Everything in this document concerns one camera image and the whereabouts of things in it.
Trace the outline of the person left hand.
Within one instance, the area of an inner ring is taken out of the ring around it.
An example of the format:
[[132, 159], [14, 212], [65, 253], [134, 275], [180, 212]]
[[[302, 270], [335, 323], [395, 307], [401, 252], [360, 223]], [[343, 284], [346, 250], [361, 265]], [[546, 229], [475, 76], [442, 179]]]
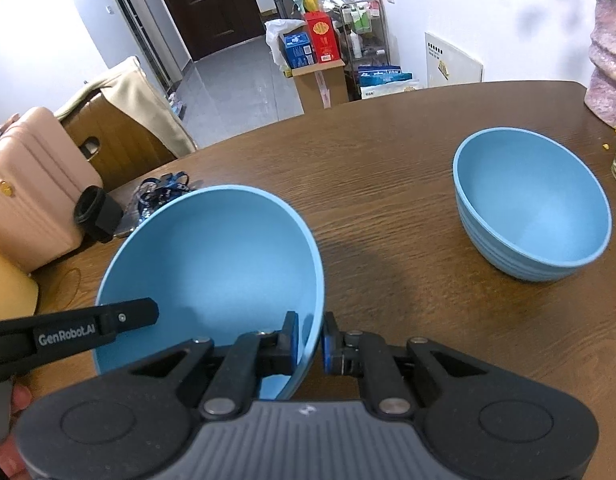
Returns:
[[30, 389], [17, 382], [12, 387], [12, 400], [10, 400], [10, 434], [0, 444], [0, 468], [9, 479], [31, 480], [30, 474], [24, 466], [23, 460], [17, 450], [14, 438], [14, 425], [18, 422], [20, 414], [33, 400]]

